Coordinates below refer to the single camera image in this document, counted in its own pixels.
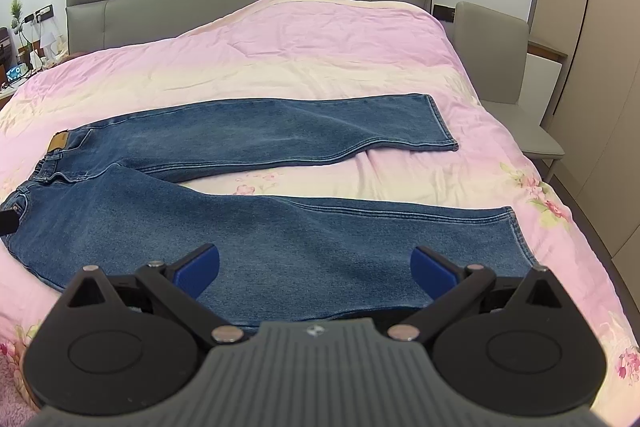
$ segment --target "bed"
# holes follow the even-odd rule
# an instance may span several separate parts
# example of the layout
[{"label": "bed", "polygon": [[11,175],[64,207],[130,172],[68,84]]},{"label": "bed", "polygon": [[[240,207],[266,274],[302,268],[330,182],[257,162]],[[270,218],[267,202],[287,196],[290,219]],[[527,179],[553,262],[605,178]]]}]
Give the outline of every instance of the bed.
[{"label": "bed", "polygon": [[[535,258],[606,351],[593,410],[629,425],[640,413],[640,352],[615,289],[569,209],[482,108],[430,10],[431,0],[67,0],[69,51],[90,54],[39,73],[0,112],[0,200],[28,178],[54,133],[119,114],[226,98],[428,93],[460,144],[456,153],[370,150],[334,165],[184,185],[209,194],[512,206]],[[57,295],[0,245],[0,378],[25,400],[0,401],[0,425],[33,414],[20,358]]]}]

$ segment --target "gray leather chair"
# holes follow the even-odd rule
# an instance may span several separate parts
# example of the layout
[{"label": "gray leather chair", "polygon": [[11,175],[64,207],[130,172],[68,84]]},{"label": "gray leather chair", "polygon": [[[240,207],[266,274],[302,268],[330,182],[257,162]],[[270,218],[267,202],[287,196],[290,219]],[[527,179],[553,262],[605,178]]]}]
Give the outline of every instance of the gray leather chair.
[{"label": "gray leather chair", "polygon": [[553,177],[564,150],[520,106],[529,27],[516,17],[459,2],[452,43],[484,108],[505,126],[527,158],[550,159]]}]

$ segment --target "floor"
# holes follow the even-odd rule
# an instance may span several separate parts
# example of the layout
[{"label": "floor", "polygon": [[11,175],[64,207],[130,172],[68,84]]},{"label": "floor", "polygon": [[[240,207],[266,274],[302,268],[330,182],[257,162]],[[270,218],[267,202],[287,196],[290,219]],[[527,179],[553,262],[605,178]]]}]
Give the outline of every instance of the floor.
[{"label": "floor", "polygon": [[[541,175],[546,173],[547,167],[542,160],[535,160],[534,164]],[[575,202],[574,198],[572,198],[566,188],[562,186],[558,178],[553,178],[550,185],[556,191],[556,194],[564,204],[571,209],[576,225],[578,225],[578,228],[587,238],[587,241],[591,246],[591,250],[594,251],[598,260],[605,267],[607,273],[609,273],[609,278],[616,289],[618,298],[620,298],[620,303],[622,304],[622,309],[625,312],[626,318],[628,318],[629,323],[631,324],[631,328],[634,331],[636,339],[640,339],[640,311],[638,310],[631,293],[626,289],[626,285],[623,282],[622,277],[620,277],[620,273],[616,269],[616,266],[613,264],[609,251],[607,251],[604,243],[596,233],[595,229],[591,226],[589,219],[587,219],[584,213],[580,210],[580,207]]]}]

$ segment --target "blue gripper pad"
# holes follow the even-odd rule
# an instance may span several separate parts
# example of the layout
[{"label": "blue gripper pad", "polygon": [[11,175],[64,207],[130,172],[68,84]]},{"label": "blue gripper pad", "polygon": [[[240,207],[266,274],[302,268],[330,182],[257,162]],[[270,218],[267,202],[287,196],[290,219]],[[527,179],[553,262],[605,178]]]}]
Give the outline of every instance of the blue gripper pad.
[{"label": "blue gripper pad", "polygon": [[458,277],[455,273],[417,248],[414,248],[411,253],[410,266],[414,281],[433,300],[458,284]]},{"label": "blue gripper pad", "polygon": [[218,248],[210,245],[177,270],[172,283],[191,298],[197,299],[219,272],[220,253]]}]

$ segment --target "chair leg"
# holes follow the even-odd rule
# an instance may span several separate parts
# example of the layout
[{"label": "chair leg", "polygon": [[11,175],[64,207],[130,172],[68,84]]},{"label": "chair leg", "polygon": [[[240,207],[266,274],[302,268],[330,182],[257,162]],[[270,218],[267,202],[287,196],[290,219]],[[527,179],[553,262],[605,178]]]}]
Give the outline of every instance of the chair leg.
[{"label": "chair leg", "polygon": [[560,160],[551,160],[551,165],[549,165],[549,170],[546,172],[543,182],[548,183],[551,181],[551,179],[554,177],[554,172],[556,171],[556,167],[558,167],[559,163]]}]

